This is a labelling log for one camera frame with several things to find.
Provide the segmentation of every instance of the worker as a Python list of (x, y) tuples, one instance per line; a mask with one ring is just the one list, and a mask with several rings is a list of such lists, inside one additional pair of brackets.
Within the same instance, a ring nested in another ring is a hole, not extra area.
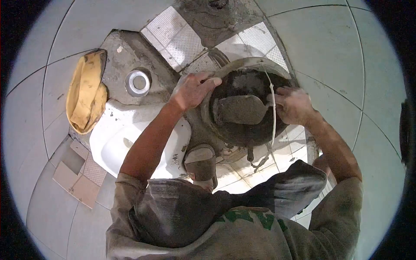
[[(278, 88), (276, 110), (284, 123), (302, 125), (314, 136), (324, 156), (316, 164), (320, 169), (297, 160), (246, 193), (212, 194), (215, 155), (202, 145), (185, 156), (193, 184), (150, 179), (177, 121), (221, 84), (212, 75), (182, 76), (127, 153), (106, 232), (107, 258), (352, 259), (362, 207), (361, 171), (350, 148), (302, 89)], [(323, 190), (324, 171), (332, 172), (337, 184), (312, 211), (308, 230), (290, 219)]]

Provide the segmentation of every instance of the dirty gray t-shirt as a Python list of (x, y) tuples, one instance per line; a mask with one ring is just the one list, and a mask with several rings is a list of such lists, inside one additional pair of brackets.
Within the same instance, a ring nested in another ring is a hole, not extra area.
[(349, 178), (312, 211), (309, 230), (267, 208), (232, 208), (196, 241), (183, 248), (138, 242), (128, 212), (146, 185), (119, 173), (113, 224), (106, 232), (107, 259), (351, 259), (358, 240), (362, 183)]

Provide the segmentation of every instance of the stainless steel drain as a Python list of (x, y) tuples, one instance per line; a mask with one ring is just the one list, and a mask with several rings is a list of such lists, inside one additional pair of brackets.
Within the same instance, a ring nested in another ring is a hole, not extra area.
[[(141, 77), (141, 81), (144, 81), (144, 84), (139, 84), (140, 86), (136, 86), (134, 84), (135, 79), (139, 79), (138, 77)], [(133, 97), (146, 96), (150, 90), (151, 84), (152, 77), (150, 71), (142, 67), (135, 68), (134, 70), (130, 71), (130, 73), (128, 73), (126, 76), (126, 90)]]

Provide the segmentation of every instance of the white cable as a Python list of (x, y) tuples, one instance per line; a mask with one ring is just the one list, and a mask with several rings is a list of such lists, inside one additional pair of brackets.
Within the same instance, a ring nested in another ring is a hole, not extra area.
[(275, 91), (273, 90), (274, 85), (272, 84), (272, 81), (270, 80), (269, 74), (267, 74), (266, 69), (263, 67), (264, 72), (266, 73), (267, 78), (270, 82), (270, 90), (272, 91), (272, 102), (273, 102), (273, 135), (272, 135), (272, 145), (275, 144), (275, 135), (276, 135), (276, 102), (275, 102)]

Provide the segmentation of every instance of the sandal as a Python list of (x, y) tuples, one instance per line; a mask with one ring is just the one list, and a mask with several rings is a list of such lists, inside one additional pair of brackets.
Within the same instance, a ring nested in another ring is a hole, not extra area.
[(215, 173), (215, 151), (208, 144), (201, 144), (187, 152), (185, 169), (194, 184), (212, 192), (218, 186)]

